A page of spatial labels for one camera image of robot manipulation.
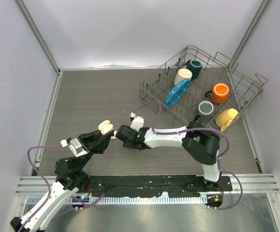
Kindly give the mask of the white earbud charging case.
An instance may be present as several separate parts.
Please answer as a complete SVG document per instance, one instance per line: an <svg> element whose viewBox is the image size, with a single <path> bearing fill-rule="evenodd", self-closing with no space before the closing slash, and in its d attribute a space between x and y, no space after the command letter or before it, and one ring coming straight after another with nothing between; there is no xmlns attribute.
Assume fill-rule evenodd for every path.
<svg viewBox="0 0 280 232"><path fill-rule="evenodd" d="M117 139L117 138L116 138L116 133L117 133L117 131L115 130L115 131L113 132L113 135L111 136L111 139L112 139L112 140Z"/></svg>

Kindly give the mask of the pink earbud charging case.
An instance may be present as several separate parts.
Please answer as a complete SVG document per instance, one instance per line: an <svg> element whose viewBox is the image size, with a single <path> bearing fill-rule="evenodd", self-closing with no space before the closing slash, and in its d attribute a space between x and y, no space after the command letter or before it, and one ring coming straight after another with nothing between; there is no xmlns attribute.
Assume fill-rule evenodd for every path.
<svg viewBox="0 0 280 232"><path fill-rule="evenodd" d="M98 130L105 135L113 130L113 124L109 120L105 120L99 124Z"/></svg>

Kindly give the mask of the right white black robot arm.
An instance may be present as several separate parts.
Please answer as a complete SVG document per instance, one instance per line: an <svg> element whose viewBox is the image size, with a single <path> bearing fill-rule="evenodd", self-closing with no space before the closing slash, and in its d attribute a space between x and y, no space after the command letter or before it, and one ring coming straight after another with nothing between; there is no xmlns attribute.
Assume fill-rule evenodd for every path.
<svg viewBox="0 0 280 232"><path fill-rule="evenodd" d="M156 147L183 148L203 168L203 184L214 191L221 185L221 172L218 168L220 137L212 130L191 121L187 126L175 129L153 129L142 127L139 130L121 125L114 133L123 146L135 150Z"/></svg>

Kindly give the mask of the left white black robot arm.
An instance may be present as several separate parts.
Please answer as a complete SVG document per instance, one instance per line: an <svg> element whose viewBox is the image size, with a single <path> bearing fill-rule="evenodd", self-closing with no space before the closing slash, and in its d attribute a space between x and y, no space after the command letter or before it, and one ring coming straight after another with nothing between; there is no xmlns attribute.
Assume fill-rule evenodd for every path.
<svg viewBox="0 0 280 232"><path fill-rule="evenodd" d="M45 181L47 193L29 212L22 217L14 217L10 225L15 232L43 232L55 214L75 193L85 192L89 185L89 176L84 166L94 154L103 154L108 147L115 130L101 129L80 134L77 138L64 139L59 145L34 146L28 149L27 157L33 169ZM55 165L56 180L52 185L34 166L30 151L38 148L69 147L73 156L60 159Z"/></svg>

